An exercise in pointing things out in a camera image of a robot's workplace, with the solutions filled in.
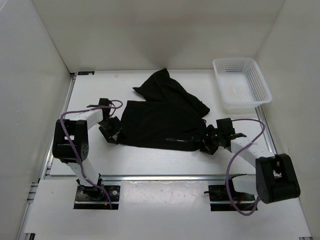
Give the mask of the black shorts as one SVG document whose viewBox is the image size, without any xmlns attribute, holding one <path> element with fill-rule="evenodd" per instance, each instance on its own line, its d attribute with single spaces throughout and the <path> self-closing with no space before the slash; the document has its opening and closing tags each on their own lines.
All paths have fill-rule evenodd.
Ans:
<svg viewBox="0 0 320 240">
<path fill-rule="evenodd" d="M 123 131 L 117 137 L 119 144 L 189 152 L 203 147 L 203 118 L 210 109 L 172 79 L 166 68 L 134 90 L 144 101 L 127 101 L 120 120 Z"/>
</svg>

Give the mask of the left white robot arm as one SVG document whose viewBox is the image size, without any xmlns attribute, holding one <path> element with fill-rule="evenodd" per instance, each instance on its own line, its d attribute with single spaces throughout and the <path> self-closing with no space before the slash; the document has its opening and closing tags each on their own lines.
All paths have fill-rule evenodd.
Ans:
<svg viewBox="0 0 320 240">
<path fill-rule="evenodd" d="M 101 175 L 89 160 L 89 130 L 95 125 L 110 144 L 116 144 L 123 130 L 120 120 L 112 117 L 114 106 L 90 105 L 89 108 L 63 113 L 55 123 L 52 154 L 67 165 L 77 177 L 78 185 L 87 188 L 93 200 L 105 194 Z"/>
</svg>

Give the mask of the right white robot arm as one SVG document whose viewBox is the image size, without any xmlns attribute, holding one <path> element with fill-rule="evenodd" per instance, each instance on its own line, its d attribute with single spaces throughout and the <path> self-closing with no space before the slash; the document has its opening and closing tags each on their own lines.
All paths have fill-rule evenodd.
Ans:
<svg viewBox="0 0 320 240">
<path fill-rule="evenodd" d="M 300 185 L 289 155 L 264 150 L 233 126 L 209 125 L 203 139 L 202 152 L 213 155 L 219 147 L 233 153 L 232 160 L 240 156 L 255 168 L 254 175 L 230 175 L 226 172 L 224 193 L 230 200 L 242 193 L 254 195 L 265 204 L 298 198 Z"/>
</svg>

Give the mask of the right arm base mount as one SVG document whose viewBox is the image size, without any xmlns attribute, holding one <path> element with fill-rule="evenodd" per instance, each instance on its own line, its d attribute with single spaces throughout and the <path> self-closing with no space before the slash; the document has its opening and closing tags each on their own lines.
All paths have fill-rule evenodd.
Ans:
<svg viewBox="0 0 320 240">
<path fill-rule="evenodd" d="M 232 202 L 228 196 L 226 179 L 223 176 L 208 179 L 207 190 L 203 194 L 209 197 L 212 212 L 236 212 L 237 209 L 248 214 L 258 210 L 256 191 L 256 176 L 253 174 L 235 174 L 229 178 L 229 191 Z"/>
</svg>

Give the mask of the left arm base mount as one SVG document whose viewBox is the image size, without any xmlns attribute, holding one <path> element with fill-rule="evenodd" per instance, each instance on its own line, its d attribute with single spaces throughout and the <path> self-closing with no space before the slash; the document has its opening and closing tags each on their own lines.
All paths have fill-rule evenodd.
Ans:
<svg viewBox="0 0 320 240">
<path fill-rule="evenodd" d="M 78 185 L 73 208 L 76 210 L 118 210 L 120 202 L 120 185 L 103 185 L 109 198 L 101 189 Z"/>
</svg>

